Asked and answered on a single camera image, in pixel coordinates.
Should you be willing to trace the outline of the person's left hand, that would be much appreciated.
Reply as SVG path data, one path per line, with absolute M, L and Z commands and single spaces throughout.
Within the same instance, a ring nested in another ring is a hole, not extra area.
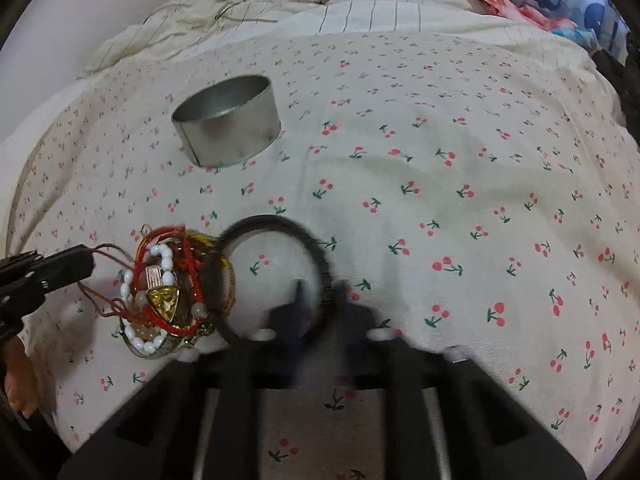
M 35 369 L 21 339 L 13 337 L 7 341 L 1 356 L 6 367 L 4 390 L 10 407 L 29 418 L 39 406 L 39 396 Z

